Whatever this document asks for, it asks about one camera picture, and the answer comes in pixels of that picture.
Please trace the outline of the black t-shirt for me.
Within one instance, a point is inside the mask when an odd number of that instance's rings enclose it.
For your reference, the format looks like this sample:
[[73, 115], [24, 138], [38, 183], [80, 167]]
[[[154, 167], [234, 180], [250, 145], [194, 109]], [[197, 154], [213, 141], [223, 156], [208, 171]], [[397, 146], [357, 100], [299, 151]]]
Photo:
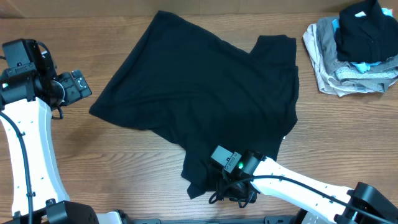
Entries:
[[297, 122], [296, 40], [261, 35], [250, 52], [171, 13], [158, 12], [90, 108], [124, 128], [150, 130], [185, 152], [196, 198], [213, 191], [218, 146], [276, 158]]

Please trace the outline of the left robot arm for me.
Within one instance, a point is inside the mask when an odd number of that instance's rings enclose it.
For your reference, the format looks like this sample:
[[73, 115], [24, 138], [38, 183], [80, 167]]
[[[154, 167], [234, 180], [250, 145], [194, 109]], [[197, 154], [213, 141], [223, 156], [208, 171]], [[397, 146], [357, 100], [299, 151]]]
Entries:
[[57, 74], [49, 49], [33, 39], [2, 45], [1, 122], [11, 158], [11, 223], [128, 223], [120, 210], [96, 213], [71, 202], [53, 149], [52, 112], [92, 94], [79, 70]]

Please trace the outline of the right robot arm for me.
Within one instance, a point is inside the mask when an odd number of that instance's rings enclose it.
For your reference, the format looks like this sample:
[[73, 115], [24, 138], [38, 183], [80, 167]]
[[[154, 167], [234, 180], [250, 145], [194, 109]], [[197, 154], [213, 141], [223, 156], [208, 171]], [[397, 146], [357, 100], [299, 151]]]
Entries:
[[291, 223], [397, 223], [397, 207], [371, 185], [326, 184], [291, 171], [258, 152], [244, 154], [218, 146], [211, 165], [221, 174], [209, 203], [230, 199], [244, 208], [259, 194], [300, 208]]

